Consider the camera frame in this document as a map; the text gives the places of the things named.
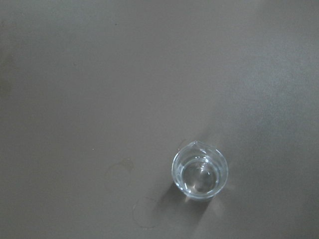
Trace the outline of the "clear glass shaker cup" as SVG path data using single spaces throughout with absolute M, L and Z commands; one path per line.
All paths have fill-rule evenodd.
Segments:
M 216 147 L 193 141 L 175 155 L 171 175 L 176 187 L 191 200 L 208 201 L 226 185 L 229 168 Z

